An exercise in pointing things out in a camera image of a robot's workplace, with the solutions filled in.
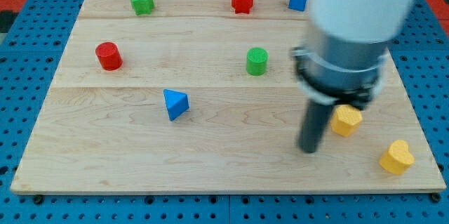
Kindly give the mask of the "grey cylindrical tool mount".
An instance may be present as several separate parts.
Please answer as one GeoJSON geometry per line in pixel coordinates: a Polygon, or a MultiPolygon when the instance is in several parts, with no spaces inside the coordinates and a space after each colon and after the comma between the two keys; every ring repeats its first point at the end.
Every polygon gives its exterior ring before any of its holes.
{"type": "Polygon", "coordinates": [[[382,89],[385,42],[343,39],[311,22],[303,44],[293,48],[291,56],[310,107],[351,105],[364,110],[382,89]]]}

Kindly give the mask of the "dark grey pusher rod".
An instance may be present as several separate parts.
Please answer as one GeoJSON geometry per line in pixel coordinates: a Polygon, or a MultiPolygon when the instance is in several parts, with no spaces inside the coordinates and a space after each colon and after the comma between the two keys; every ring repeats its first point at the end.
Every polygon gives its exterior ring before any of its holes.
{"type": "Polygon", "coordinates": [[[333,105],[322,105],[313,100],[308,101],[297,139],[297,146],[303,152],[314,153],[317,151],[333,110],[333,105]]]}

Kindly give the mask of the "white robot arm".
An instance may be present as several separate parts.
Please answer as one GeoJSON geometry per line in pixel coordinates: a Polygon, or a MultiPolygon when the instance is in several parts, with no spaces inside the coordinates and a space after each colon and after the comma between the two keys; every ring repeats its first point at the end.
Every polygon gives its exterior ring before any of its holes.
{"type": "Polygon", "coordinates": [[[334,107],[359,110],[380,93],[387,43],[414,0],[308,0],[304,42],[293,48],[297,79],[309,98],[297,145],[317,151],[334,107]]]}

